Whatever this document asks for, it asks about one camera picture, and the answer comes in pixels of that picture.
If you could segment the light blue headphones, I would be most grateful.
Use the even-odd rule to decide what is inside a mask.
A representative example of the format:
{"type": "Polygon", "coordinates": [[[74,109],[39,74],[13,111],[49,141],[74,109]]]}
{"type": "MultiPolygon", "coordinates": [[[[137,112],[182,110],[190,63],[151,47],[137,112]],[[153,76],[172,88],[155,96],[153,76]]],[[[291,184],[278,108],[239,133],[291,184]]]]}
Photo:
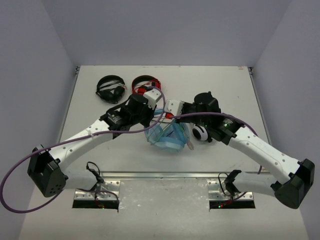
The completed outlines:
{"type": "Polygon", "coordinates": [[[170,153],[182,151],[190,143],[190,131],[186,123],[172,121],[162,127],[157,123],[144,132],[147,142],[152,146],[170,153]]]}

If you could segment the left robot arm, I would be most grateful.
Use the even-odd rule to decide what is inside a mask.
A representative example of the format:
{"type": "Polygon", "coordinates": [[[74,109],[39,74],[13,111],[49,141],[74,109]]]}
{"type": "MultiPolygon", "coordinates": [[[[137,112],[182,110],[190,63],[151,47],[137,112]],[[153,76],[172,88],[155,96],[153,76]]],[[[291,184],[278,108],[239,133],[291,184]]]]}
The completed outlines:
{"type": "Polygon", "coordinates": [[[161,94],[150,90],[142,95],[133,93],[123,103],[106,111],[90,126],[70,137],[60,146],[35,153],[27,173],[44,197],[52,197],[64,189],[93,191],[104,180],[94,170],[71,170],[69,166],[93,148],[126,133],[134,125],[150,125],[161,94]]]}

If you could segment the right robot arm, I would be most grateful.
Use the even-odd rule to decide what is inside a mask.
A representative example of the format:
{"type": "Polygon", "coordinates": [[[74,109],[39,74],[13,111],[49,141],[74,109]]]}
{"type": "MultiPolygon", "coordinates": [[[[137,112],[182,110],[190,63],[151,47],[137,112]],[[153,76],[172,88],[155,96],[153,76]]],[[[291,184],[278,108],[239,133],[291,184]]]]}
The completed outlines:
{"type": "Polygon", "coordinates": [[[199,93],[192,103],[169,103],[178,122],[204,127],[208,136],[245,154],[268,171],[267,174],[233,170],[224,180],[231,198],[243,192],[275,197],[280,203],[298,209],[314,183],[315,164],[298,160],[265,142],[243,120],[221,112],[211,92],[199,93]]]}

